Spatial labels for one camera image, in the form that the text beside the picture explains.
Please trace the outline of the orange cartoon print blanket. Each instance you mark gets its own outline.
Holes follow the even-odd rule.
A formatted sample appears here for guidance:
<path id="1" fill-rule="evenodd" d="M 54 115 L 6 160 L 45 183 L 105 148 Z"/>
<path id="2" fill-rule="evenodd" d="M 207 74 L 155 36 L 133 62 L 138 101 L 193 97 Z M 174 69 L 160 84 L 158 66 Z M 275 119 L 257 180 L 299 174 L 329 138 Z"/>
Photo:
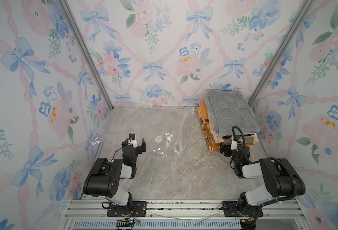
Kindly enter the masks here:
<path id="1" fill-rule="evenodd" d="M 220 151 L 220 144 L 215 142 L 214 137 L 210 131 L 208 109 L 206 107 L 205 102 L 202 102 L 197 106 L 197 112 L 199 115 L 199 121 L 201 124 L 202 133 L 204 135 L 208 150 L 209 151 Z"/>

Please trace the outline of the clear plastic vacuum bag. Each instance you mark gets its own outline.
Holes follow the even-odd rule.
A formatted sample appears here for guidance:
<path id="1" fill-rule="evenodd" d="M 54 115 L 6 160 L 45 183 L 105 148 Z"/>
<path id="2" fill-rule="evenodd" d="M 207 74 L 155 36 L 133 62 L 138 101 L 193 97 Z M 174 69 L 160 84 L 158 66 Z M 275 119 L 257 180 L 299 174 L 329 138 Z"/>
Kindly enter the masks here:
<path id="1" fill-rule="evenodd" d="M 117 118 L 113 121 L 116 138 L 121 143 L 136 134 L 137 144 L 146 142 L 146 152 L 159 156 L 177 156 L 184 154 L 190 142 L 195 109 L 193 107 L 116 107 Z M 161 136 L 161 143 L 155 137 Z"/>

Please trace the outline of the grey fleece blanket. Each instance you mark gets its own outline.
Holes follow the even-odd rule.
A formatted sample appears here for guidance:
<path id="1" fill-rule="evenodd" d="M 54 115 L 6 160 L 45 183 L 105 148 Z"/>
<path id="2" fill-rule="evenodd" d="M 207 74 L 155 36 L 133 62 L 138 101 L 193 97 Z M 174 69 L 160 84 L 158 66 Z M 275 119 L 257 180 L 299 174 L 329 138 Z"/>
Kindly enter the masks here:
<path id="1" fill-rule="evenodd" d="M 260 131 L 254 112 L 238 90 L 210 89 L 205 97 L 205 104 L 214 130 L 220 137 L 231 136 L 233 126 L 240 128 L 244 134 Z"/>

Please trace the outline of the cream fleece blanket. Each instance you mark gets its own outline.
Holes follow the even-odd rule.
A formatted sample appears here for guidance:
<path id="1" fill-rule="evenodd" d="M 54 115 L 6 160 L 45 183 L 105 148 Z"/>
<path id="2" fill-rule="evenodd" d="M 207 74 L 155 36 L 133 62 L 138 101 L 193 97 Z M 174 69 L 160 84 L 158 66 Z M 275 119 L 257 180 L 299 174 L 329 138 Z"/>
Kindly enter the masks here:
<path id="1" fill-rule="evenodd" d="M 224 144 L 231 144 L 232 142 L 232 136 L 224 136 L 220 137 L 218 134 L 215 132 L 213 128 L 210 128 L 210 132 L 212 134 L 213 140 L 216 144 L 224 143 Z M 256 144 L 259 143 L 259 138 L 256 133 L 250 133 L 250 134 L 245 134 L 245 142 L 246 144 Z"/>

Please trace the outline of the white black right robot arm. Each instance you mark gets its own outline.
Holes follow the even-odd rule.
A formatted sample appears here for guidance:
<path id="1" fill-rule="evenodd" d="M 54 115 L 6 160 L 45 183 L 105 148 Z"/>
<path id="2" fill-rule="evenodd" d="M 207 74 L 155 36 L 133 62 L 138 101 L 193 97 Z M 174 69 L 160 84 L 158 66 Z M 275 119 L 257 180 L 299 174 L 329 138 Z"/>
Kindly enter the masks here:
<path id="1" fill-rule="evenodd" d="M 261 210 L 305 194 L 306 186 L 287 159 L 262 158 L 250 160 L 250 149 L 244 144 L 220 145 L 220 153 L 230 157 L 230 167 L 240 179 L 261 178 L 264 184 L 240 194 L 238 200 L 222 202 L 227 217 L 260 217 Z"/>

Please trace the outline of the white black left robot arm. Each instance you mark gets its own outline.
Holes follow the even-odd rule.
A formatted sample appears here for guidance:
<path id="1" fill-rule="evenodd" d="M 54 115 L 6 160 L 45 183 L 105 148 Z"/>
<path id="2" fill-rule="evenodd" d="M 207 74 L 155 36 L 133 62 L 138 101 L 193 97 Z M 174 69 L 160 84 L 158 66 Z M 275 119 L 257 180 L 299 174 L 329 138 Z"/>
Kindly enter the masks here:
<path id="1" fill-rule="evenodd" d="M 98 158 L 90 170 L 83 193 L 93 197 L 105 197 L 102 203 L 108 217 L 144 217 L 147 211 L 146 201 L 134 201 L 132 194 L 119 186 L 120 180 L 134 179 L 137 171 L 137 158 L 146 151 L 146 142 L 138 145 L 134 134 L 122 142 L 122 158 L 111 160 Z"/>

